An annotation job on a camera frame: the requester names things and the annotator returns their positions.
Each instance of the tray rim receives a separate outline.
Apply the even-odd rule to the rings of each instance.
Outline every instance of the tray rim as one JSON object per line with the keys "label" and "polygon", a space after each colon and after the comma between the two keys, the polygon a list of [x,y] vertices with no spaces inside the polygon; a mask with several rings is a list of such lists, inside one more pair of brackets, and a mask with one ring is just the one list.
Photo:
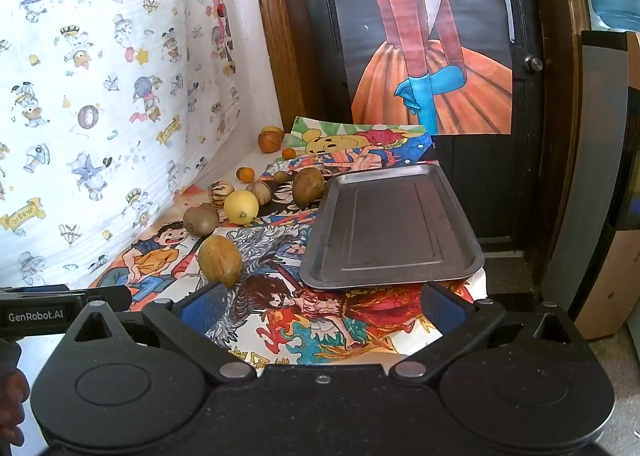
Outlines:
{"label": "tray rim", "polygon": [[464,210],[462,209],[462,205],[460,205],[460,201],[458,200],[458,197],[453,191],[453,187],[451,187],[451,184],[449,183],[449,180],[447,179],[444,173],[444,170],[438,164],[418,163],[414,165],[403,165],[400,167],[383,167],[380,169],[369,169],[366,171],[343,172],[340,174],[336,174],[335,176],[332,176],[329,179],[329,181],[327,182],[327,187],[325,188],[324,194],[322,195],[322,199],[320,200],[320,205],[316,213],[316,219],[314,220],[314,223],[311,226],[311,233],[309,234],[309,239],[308,239],[308,242],[306,243],[305,253],[302,256],[302,263],[300,264],[300,279],[302,279],[302,282],[305,285],[309,286],[309,288],[312,288],[314,290],[331,291],[331,290],[343,290],[343,289],[349,289],[349,288],[384,287],[384,286],[395,286],[395,285],[403,285],[403,284],[415,284],[418,282],[420,283],[429,282],[429,281],[410,281],[410,282],[389,282],[389,283],[364,284],[364,285],[351,284],[351,283],[347,283],[346,281],[336,281],[336,282],[327,283],[325,281],[316,279],[316,277],[314,277],[311,274],[311,267],[313,266],[313,261],[311,261],[310,256],[306,254],[308,251],[318,251],[318,246],[319,246],[318,243],[320,242],[321,234],[318,232],[315,232],[314,229],[316,228],[316,223],[318,222],[318,219],[321,219],[322,216],[324,215],[324,212],[326,211],[325,207],[327,205],[327,201],[329,200],[329,197],[331,197],[331,195],[338,190],[338,187],[342,185],[341,183],[337,183],[336,180],[341,179],[343,177],[359,175],[363,173],[380,172],[380,171],[393,171],[395,173],[398,173],[398,175],[392,176],[397,178],[409,176],[409,175],[417,175],[416,173],[403,175],[402,171],[404,170],[406,171],[420,170],[422,171],[421,173],[426,173],[426,171],[429,171],[429,170],[433,170],[434,172],[436,172],[438,178],[440,179],[440,182],[442,182],[442,185],[444,186],[444,189],[447,195],[449,196],[449,199],[453,205],[454,210],[458,214],[458,217],[460,219],[460,228],[466,235],[473,238],[473,240],[469,242],[469,248],[471,250],[472,255],[474,256],[474,261],[464,271],[464,275],[462,277],[456,277],[456,278],[438,279],[435,282],[447,282],[452,280],[468,279],[484,266],[484,253],[482,252],[482,248],[478,243],[478,239],[476,238],[476,235],[473,229],[471,228],[471,224],[469,223],[469,220],[466,217]]}

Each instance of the white curtain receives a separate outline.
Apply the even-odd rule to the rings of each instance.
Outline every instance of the white curtain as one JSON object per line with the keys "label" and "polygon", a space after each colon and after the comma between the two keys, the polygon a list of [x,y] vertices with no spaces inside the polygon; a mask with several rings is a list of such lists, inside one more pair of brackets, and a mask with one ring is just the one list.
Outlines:
{"label": "white curtain", "polygon": [[224,0],[0,6],[0,282],[85,287],[238,119]]}

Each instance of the orange skirt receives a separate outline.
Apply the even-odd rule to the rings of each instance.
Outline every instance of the orange skirt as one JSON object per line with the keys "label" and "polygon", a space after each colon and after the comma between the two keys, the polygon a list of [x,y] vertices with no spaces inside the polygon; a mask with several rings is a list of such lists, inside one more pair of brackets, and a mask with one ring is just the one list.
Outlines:
{"label": "orange skirt", "polygon": [[[478,52],[462,48],[466,84],[434,97],[439,134],[509,134],[511,132],[511,70]],[[430,71],[447,65],[440,41],[429,41]],[[401,97],[398,84],[408,78],[404,54],[384,42],[373,55],[351,104],[356,125],[417,125]]]}

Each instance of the door knob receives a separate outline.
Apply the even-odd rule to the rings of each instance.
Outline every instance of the door knob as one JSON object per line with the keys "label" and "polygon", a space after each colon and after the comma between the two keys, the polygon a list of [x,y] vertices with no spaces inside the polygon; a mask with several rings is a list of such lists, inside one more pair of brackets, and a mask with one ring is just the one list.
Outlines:
{"label": "door knob", "polygon": [[545,63],[542,61],[542,58],[527,55],[524,59],[524,68],[527,70],[527,73],[536,74],[545,68]]}

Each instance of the white wall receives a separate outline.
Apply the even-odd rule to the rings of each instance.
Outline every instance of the white wall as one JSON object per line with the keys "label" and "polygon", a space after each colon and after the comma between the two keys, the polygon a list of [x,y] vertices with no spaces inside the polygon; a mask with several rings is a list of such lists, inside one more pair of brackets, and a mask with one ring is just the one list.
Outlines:
{"label": "white wall", "polygon": [[260,130],[282,126],[258,0],[224,0],[234,42],[234,76],[240,92],[241,115],[226,143],[202,178],[217,179],[256,147]]}

